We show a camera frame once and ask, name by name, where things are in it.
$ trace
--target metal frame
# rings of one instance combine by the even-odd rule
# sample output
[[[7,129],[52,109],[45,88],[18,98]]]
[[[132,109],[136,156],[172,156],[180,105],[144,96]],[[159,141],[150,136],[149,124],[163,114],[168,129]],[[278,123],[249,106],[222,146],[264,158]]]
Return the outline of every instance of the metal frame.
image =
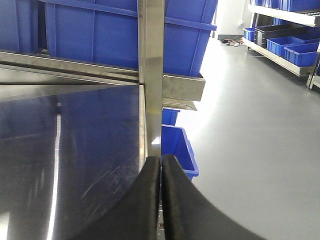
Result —
[[[2,69],[21,72],[60,76],[49,79],[41,77],[18,77],[12,80],[3,75]],[[46,55],[24,55],[0,51],[0,84],[104,84],[139,82],[139,72],[134,69],[120,68],[89,62],[71,61]],[[163,76],[163,97],[200,101],[206,81],[202,76],[191,77],[173,74]]]
[[[164,21],[165,0],[138,0],[139,71],[0,51],[0,85],[141,85],[148,139],[145,150],[160,156],[162,107],[196,110],[193,101],[201,100],[206,82],[202,76],[164,75]]]
[[[139,83],[145,87],[148,153],[161,156],[165,1],[138,0]]]

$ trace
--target gray floor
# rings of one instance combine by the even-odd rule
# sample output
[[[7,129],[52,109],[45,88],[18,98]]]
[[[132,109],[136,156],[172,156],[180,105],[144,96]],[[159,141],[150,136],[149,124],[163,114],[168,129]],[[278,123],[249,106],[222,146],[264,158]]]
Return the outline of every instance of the gray floor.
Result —
[[[268,240],[320,240],[320,94],[244,46],[211,40],[198,112],[182,111],[193,182]]]

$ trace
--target blue storage crate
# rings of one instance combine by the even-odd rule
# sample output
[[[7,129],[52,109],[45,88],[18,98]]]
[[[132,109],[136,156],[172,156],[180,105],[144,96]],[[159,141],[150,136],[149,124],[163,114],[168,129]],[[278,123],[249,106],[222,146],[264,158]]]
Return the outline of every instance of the blue storage crate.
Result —
[[[250,4],[256,5],[256,6],[262,6],[263,0],[250,0]]]
[[[320,32],[309,32],[305,34],[295,35],[294,37],[303,40],[306,44],[320,42]]]
[[[263,6],[270,9],[279,8],[279,0],[263,0]]]
[[[162,125],[161,154],[175,155],[183,171],[192,180],[199,175],[195,154],[182,127]]]
[[[138,68],[136,11],[77,0],[41,1],[46,3],[51,56]],[[166,17],[164,72],[197,77],[210,33],[216,29],[209,23]]]
[[[266,41],[267,41],[267,49],[270,52],[281,57],[285,55],[285,52],[286,52],[285,47],[301,45],[305,43],[305,41],[293,36],[269,38]]]
[[[255,27],[246,28],[243,37],[251,42],[255,41]]]
[[[285,47],[284,58],[298,67],[309,67],[315,63],[318,43]]]
[[[320,9],[319,0],[280,0],[280,9],[289,12]]]
[[[38,3],[38,46],[47,49],[45,3]]]
[[[38,51],[37,0],[0,0],[0,49]]]
[[[218,0],[166,0],[168,18],[211,24]]]
[[[272,25],[283,25],[283,24],[289,24],[289,21],[279,19],[279,18],[273,18],[273,23]]]
[[[180,110],[164,108],[162,110],[162,124],[175,126],[178,113],[180,113]]]

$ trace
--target white shelf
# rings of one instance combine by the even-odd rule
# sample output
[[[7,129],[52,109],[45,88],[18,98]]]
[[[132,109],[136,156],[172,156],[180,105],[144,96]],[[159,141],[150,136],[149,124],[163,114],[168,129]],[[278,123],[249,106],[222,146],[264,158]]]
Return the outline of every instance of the white shelf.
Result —
[[[248,9],[253,13],[283,19],[309,27],[320,27],[320,9],[319,11],[291,12],[251,4],[249,4]]]
[[[249,48],[255,50],[256,52],[262,54],[266,58],[270,59],[271,61],[275,62],[276,64],[282,66],[283,68],[289,70],[293,74],[297,76],[307,76],[309,73],[312,72],[313,67],[308,66],[308,67],[298,67],[294,65],[293,63],[285,60],[283,57],[280,57],[278,55],[275,55],[274,53],[268,51],[267,49],[255,44],[252,41],[249,41],[245,38],[243,38],[243,43],[247,45]]]

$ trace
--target scratch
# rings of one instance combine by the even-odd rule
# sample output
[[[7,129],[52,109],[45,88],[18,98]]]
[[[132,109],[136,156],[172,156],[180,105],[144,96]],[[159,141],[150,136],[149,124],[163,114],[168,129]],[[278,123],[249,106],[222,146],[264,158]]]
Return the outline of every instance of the scratch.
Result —
[[[87,193],[93,188],[93,186],[94,186],[95,184],[97,184],[97,183],[98,183],[105,175],[107,175],[109,172],[110,172],[110,170],[107,171],[106,173],[104,173],[104,174],[103,174],[101,177],[99,177],[97,180],[95,180],[95,181],[87,188],[87,190],[83,193],[81,199],[83,199],[83,198],[87,195]]]
[[[120,165],[115,170],[113,170],[112,174],[114,174],[115,171],[117,171],[119,168],[120,168]]]
[[[122,176],[122,173],[123,173],[123,171],[122,171],[117,177],[115,177],[115,178],[113,179],[113,181],[109,184],[108,188],[109,188],[112,184],[114,184],[115,181],[117,181],[117,180]]]
[[[117,187],[117,189],[112,193],[112,194],[115,194],[116,193],[116,191],[118,191],[118,189],[121,187],[121,185],[120,186],[118,186]]]
[[[98,206],[93,210],[93,212],[91,213],[89,218],[92,218],[92,216],[95,214],[95,212],[98,210],[98,208],[100,207],[101,202],[98,204]]]

